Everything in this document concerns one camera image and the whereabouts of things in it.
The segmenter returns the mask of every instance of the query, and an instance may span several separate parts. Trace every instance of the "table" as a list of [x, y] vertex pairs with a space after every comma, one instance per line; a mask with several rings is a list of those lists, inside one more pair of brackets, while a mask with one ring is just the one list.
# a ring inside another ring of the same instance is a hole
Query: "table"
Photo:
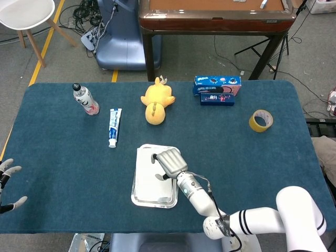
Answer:
[[[1, 216], [0, 233], [202, 232], [204, 217], [181, 192], [172, 209], [131, 202], [136, 150], [145, 143], [176, 146], [190, 171], [211, 181], [218, 205], [229, 214], [275, 208], [278, 191], [298, 185], [311, 193], [328, 229], [336, 228], [335, 208], [291, 83], [245, 81], [233, 107], [213, 107], [200, 106], [192, 82], [168, 82], [176, 102], [157, 126], [146, 122], [140, 101], [148, 85], [84, 83], [100, 104], [96, 116], [74, 101], [70, 83], [29, 87], [5, 152], [5, 159], [14, 158], [23, 169], [6, 184], [3, 204], [23, 195], [28, 200]], [[122, 108], [115, 149], [108, 147], [110, 108]], [[264, 133], [248, 125], [257, 109], [274, 117]]]
[[258, 79], [296, 19], [291, 0], [140, 0], [139, 23], [148, 81], [154, 81], [152, 37], [158, 34], [248, 35], [270, 38], [250, 80]]

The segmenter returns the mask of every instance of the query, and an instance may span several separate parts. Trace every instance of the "plastic water bottle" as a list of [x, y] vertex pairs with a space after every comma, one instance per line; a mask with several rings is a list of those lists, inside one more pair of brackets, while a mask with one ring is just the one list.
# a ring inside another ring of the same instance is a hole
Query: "plastic water bottle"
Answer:
[[85, 112], [90, 116], [99, 113], [99, 105], [98, 103], [92, 98], [91, 92], [84, 86], [81, 86], [79, 83], [72, 84], [74, 98], [78, 101]]

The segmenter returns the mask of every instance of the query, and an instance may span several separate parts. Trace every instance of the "toothpaste tube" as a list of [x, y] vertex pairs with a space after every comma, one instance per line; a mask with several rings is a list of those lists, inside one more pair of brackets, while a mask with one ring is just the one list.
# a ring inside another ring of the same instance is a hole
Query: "toothpaste tube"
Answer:
[[121, 109], [110, 109], [109, 147], [115, 148], [118, 141]]

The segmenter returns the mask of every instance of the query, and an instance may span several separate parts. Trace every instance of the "blue box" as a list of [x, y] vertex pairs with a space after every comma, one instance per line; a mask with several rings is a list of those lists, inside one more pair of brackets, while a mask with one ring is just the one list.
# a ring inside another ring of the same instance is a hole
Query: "blue box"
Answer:
[[233, 93], [237, 95], [242, 81], [240, 76], [195, 76], [193, 94], [199, 96], [202, 92]]
[[233, 93], [201, 93], [201, 105], [233, 106], [234, 104]]

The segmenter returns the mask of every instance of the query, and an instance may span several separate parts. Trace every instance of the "bottle cap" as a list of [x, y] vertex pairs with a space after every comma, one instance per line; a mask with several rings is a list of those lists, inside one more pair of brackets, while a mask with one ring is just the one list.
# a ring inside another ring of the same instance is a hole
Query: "bottle cap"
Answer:
[[74, 84], [72, 84], [72, 88], [73, 88], [74, 91], [79, 91], [81, 86], [80, 86], [79, 83], [74, 83]]

